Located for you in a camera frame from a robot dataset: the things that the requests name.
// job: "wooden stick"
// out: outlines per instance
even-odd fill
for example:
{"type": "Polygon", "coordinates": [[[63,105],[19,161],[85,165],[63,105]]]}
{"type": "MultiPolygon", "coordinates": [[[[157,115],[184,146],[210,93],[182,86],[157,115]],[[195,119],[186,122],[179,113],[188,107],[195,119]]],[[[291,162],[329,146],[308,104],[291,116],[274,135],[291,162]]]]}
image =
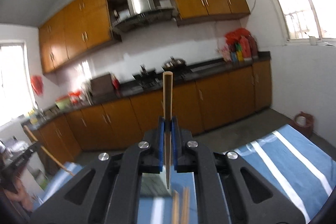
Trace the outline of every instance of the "wooden stick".
{"type": "Polygon", "coordinates": [[[165,71],[163,77],[163,116],[165,120],[165,164],[167,189],[170,187],[171,117],[173,112],[173,73],[165,71]]]}
{"type": "Polygon", "coordinates": [[[179,224],[179,216],[180,216],[179,193],[174,190],[173,207],[171,211],[171,224],[179,224]]]}
{"type": "MultiPolygon", "coordinates": [[[[23,126],[23,128],[29,133],[29,135],[33,138],[34,141],[38,142],[38,139],[29,130],[28,126],[23,126]]],[[[69,171],[63,164],[61,164],[43,145],[41,145],[41,148],[59,167],[68,172],[70,175],[74,176],[74,174],[71,171],[69,171]]]]}
{"type": "Polygon", "coordinates": [[[190,204],[190,188],[183,188],[183,200],[182,200],[182,214],[181,214],[181,224],[189,223],[189,204],[190,204]]]}

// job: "window frame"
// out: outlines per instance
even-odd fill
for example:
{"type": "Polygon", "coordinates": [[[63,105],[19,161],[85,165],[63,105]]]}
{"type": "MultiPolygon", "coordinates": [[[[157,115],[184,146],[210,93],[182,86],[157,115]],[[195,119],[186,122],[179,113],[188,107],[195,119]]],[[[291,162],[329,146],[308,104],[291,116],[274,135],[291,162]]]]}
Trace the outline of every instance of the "window frame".
{"type": "MultiPolygon", "coordinates": [[[[310,3],[310,6],[313,10],[313,14],[315,17],[315,21],[317,24],[317,29],[318,29],[318,33],[319,33],[319,38],[316,38],[317,40],[317,44],[318,45],[326,45],[326,44],[331,44],[331,45],[335,45],[336,46],[336,38],[323,38],[322,37],[322,31],[321,31],[321,27],[319,24],[319,20],[314,8],[314,5],[312,3],[312,0],[308,0],[310,3]]],[[[291,39],[289,36],[289,29],[286,23],[286,19],[284,16],[284,13],[282,11],[281,5],[279,0],[272,0],[272,3],[274,5],[274,8],[276,10],[277,16],[278,16],[278,21],[283,33],[283,38],[285,39],[285,42],[283,42],[283,45],[286,44],[304,44],[304,45],[310,45],[309,39],[308,38],[296,38],[296,39],[291,39]]]]}
{"type": "MultiPolygon", "coordinates": [[[[8,46],[21,46],[22,49],[22,56],[23,56],[23,68],[25,71],[25,83],[26,86],[28,88],[28,92],[29,92],[29,97],[30,97],[30,101],[31,101],[31,108],[35,107],[35,97],[34,97],[34,92],[33,92],[33,88],[31,86],[31,84],[29,83],[28,79],[30,79],[30,74],[29,74],[29,70],[28,70],[28,56],[27,56],[27,46],[26,46],[26,42],[23,40],[10,40],[11,42],[9,42],[9,40],[0,40],[0,51],[1,51],[1,47],[8,47],[8,46]]],[[[2,68],[0,67],[0,77],[2,77],[2,68]]],[[[13,122],[16,121],[18,118],[20,118],[21,116],[23,116],[25,113],[22,113],[21,115],[19,115],[18,117],[12,118],[10,119],[9,122],[13,122]]]]}

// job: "backsplash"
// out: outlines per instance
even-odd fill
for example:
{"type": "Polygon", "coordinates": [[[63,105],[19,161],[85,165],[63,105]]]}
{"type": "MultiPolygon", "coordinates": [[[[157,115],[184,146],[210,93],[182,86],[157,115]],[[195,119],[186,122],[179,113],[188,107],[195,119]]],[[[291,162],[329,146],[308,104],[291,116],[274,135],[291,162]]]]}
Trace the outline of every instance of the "backsplash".
{"type": "Polygon", "coordinates": [[[61,94],[80,88],[85,79],[114,73],[120,82],[133,80],[140,65],[163,71],[170,56],[187,64],[221,57],[217,44],[227,32],[240,28],[239,20],[177,27],[173,21],[143,27],[122,35],[122,42],[89,54],[56,72],[61,94]]]}

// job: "brown trash bin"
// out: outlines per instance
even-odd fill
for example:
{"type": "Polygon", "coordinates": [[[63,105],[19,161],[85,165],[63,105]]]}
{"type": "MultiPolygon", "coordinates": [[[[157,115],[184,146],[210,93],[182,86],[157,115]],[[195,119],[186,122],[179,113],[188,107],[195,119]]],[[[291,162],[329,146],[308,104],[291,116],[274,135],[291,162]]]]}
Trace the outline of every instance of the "brown trash bin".
{"type": "Polygon", "coordinates": [[[310,136],[313,134],[313,130],[314,130],[314,116],[308,113],[300,112],[299,114],[295,115],[290,126],[296,129],[298,132],[300,132],[307,139],[309,139],[310,136]],[[306,118],[306,124],[304,126],[296,122],[299,116],[303,116],[306,118]]]}

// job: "metal pot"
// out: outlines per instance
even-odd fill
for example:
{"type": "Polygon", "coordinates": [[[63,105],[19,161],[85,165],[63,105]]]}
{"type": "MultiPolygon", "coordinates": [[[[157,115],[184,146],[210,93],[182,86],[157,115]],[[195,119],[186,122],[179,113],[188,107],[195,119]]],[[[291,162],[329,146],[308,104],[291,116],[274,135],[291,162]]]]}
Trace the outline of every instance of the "metal pot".
{"type": "Polygon", "coordinates": [[[177,58],[175,59],[174,57],[170,57],[170,60],[168,60],[167,62],[165,62],[162,66],[162,68],[164,70],[171,70],[171,69],[176,69],[176,68],[180,68],[180,67],[184,67],[185,66],[185,60],[182,58],[177,58]]]}

